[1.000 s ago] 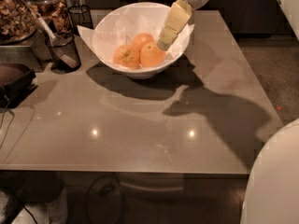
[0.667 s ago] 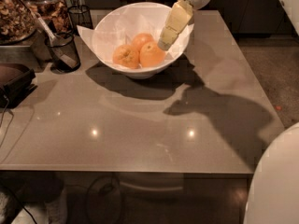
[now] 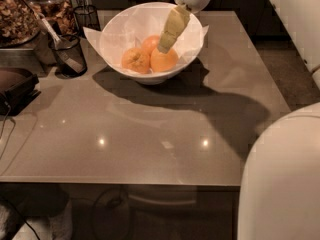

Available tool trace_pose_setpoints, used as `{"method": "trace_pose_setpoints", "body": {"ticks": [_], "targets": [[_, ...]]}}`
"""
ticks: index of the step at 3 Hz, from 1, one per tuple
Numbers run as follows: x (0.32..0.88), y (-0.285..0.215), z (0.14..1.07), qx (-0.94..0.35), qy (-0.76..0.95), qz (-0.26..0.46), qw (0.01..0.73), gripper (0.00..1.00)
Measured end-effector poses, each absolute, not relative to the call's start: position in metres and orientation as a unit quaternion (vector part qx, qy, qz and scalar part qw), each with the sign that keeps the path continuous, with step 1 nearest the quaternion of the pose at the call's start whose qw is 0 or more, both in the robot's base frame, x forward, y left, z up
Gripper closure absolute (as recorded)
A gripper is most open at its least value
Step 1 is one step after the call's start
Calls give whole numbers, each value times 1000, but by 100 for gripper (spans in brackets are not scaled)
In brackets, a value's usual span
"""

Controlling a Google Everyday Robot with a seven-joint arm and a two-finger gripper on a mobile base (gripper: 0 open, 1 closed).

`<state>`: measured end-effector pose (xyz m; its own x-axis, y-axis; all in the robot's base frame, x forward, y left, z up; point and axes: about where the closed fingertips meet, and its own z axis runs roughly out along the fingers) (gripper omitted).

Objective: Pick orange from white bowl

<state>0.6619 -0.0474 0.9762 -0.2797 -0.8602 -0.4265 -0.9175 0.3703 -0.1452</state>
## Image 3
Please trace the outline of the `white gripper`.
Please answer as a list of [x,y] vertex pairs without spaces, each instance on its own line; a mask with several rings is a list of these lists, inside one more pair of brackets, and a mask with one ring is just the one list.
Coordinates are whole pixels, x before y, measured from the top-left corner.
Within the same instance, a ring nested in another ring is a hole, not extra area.
[[157,49],[161,53],[168,53],[179,36],[186,29],[190,14],[202,11],[211,0],[174,0],[177,6],[172,8],[167,16],[161,32]]

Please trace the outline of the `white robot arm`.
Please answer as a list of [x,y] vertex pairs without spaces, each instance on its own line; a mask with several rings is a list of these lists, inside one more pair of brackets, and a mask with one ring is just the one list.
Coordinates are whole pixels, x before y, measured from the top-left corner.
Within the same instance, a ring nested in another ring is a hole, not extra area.
[[[320,87],[320,0],[269,0]],[[320,103],[269,126],[252,147],[237,240],[320,240]]]

